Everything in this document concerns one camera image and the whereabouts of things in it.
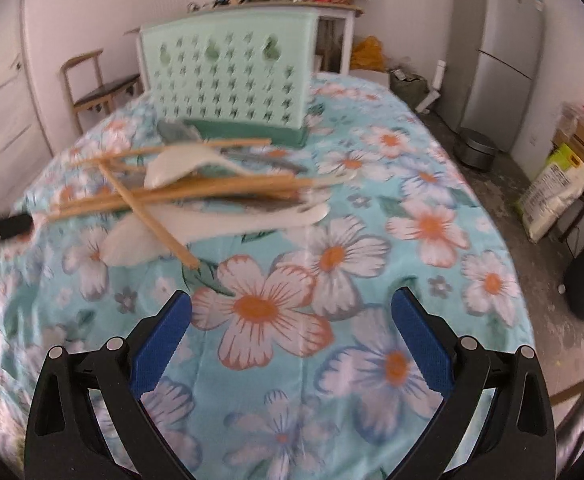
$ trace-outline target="spoon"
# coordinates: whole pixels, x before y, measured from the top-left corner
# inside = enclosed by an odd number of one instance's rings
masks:
[[[202,143],[191,142],[163,150],[147,165],[146,189],[167,186],[203,166],[221,166],[241,176],[254,173],[219,155]]]
[[[205,213],[173,204],[147,205],[146,209],[182,245],[217,236],[305,227],[330,211],[326,203],[301,204],[271,213]],[[134,214],[124,216],[99,249],[101,261],[112,267],[131,267],[170,254]]]

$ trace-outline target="refrigerator door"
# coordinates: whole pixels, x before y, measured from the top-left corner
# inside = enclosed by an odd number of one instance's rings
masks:
[[[532,80],[493,57],[481,54],[461,127],[490,137],[508,152],[526,112]]]
[[[479,50],[534,78],[544,29],[544,0],[487,0]]]

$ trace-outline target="refrigerator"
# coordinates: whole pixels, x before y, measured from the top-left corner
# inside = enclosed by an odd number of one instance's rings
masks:
[[[544,38],[544,0],[454,0],[437,112],[508,152],[517,138]]]

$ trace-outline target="floral tablecloth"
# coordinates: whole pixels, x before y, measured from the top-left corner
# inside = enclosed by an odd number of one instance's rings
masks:
[[[18,208],[106,188],[69,163],[159,144],[146,96],[61,153]],[[433,415],[426,386],[392,324],[388,300],[408,285],[429,312],[487,348],[533,336],[504,242],[457,168],[407,106],[359,79],[312,82],[307,146],[261,148],[329,173],[358,170],[325,193],[319,224],[197,242],[198,272],[173,258],[108,268],[99,245],[120,214],[46,223],[0,246],[0,451],[22,466],[30,399],[46,351],[95,349],[155,314],[176,289],[194,315],[147,411],[201,479],[384,478]],[[198,202],[184,207],[220,208]],[[234,296],[226,296],[227,289]],[[454,459],[467,457],[484,397]],[[131,466],[102,400],[113,454]]]

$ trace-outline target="chopstick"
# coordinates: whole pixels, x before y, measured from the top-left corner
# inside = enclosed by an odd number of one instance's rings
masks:
[[[132,212],[146,225],[150,231],[189,269],[198,269],[200,264],[187,248],[176,240],[170,232],[146,209],[145,205],[137,199],[130,190],[125,187],[112,173],[105,162],[99,163],[99,169],[103,176],[112,184],[112,187],[121,195]]]
[[[169,202],[184,198],[206,198],[265,192],[294,191],[306,187],[326,187],[340,184],[348,178],[326,176],[318,178],[294,178],[291,175],[235,176],[230,178],[190,177],[160,189],[131,191],[141,203]],[[48,221],[62,220],[73,216],[104,213],[127,209],[128,205],[117,195],[98,196],[66,203],[66,208],[48,215]]]
[[[272,143],[271,139],[215,139],[206,140],[204,144],[212,148],[233,148],[237,146],[267,146]],[[153,153],[161,153],[163,150],[176,146],[176,144],[168,144],[161,146],[146,146],[144,148],[137,148],[135,150],[126,150],[118,153],[104,153],[93,158],[84,158],[83,160],[76,160],[70,163],[70,168],[78,168],[84,164],[98,164],[99,162],[106,162],[116,158],[127,158],[128,156],[152,155]]]

